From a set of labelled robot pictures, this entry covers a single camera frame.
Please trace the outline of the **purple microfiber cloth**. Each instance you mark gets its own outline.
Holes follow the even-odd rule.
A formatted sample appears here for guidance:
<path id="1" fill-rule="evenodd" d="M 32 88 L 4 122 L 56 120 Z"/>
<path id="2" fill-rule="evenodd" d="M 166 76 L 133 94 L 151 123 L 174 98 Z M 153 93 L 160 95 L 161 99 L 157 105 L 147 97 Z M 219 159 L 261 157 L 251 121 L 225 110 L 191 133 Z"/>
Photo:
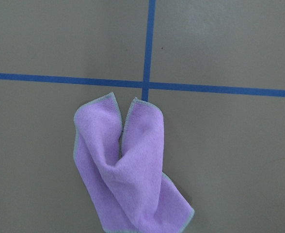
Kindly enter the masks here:
<path id="1" fill-rule="evenodd" d="M 113 93 L 74 115 L 74 161 L 106 233 L 180 233 L 194 209 L 163 172 L 161 110 L 134 99 L 125 120 Z"/>

